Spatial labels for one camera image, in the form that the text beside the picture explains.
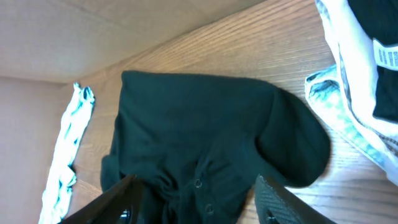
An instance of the button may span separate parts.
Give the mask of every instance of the button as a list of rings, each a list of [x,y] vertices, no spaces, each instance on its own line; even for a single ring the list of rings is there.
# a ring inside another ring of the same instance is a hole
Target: button
[[[209,214],[209,215],[212,215],[214,213],[212,204],[207,204],[205,210],[206,210],[207,214]]]
[[[200,188],[200,187],[201,187],[201,181],[200,181],[200,179],[196,179],[195,182],[194,182],[193,184],[194,184],[194,186],[195,186],[196,188]]]

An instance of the wooden table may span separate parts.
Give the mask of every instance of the wooden table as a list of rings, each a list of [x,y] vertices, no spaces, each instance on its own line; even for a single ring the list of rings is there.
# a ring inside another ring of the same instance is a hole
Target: wooden table
[[[313,0],[267,0],[80,80],[92,87],[96,107],[75,161],[70,213],[101,194],[101,159],[111,147],[123,70],[258,78],[304,100],[304,77],[332,64]],[[63,90],[72,92],[70,85]],[[398,223],[398,187],[325,128],[333,140],[328,172],[291,191],[337,223]],[[239,222],[258,223],[250,195]]]

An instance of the clothing tag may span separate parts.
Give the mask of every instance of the clothing tag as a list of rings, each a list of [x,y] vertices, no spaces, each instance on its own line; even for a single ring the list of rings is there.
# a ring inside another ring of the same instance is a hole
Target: clothing tag
[[[378,66],[398,71],[398,45],[386,47],[373,39],[373,52]]]

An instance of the wall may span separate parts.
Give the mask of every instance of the wall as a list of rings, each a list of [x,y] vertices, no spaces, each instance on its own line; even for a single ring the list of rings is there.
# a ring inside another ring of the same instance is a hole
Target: wall
[[[2,0],[0,76],[72,82],[263,0]]]
[[[60,119],[71,92],[0,77],[0,223],[37,223]]]

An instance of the wood grain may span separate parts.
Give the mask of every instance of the wood grain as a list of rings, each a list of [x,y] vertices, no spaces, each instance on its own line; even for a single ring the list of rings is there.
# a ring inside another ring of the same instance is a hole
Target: wood grain
[[[80,80],[96,108],[75,161],[71,213],[100,191],[100,161],[109,153],[123,70],[209,73],[271,82],[303,100],[304,77],[334,63],[313,0],[267,0]],[[333,141],[328,172],[290,189],[337,223],[398,223],[398,187],[326,127]],[[240,223],[258,223],[252,192]]]

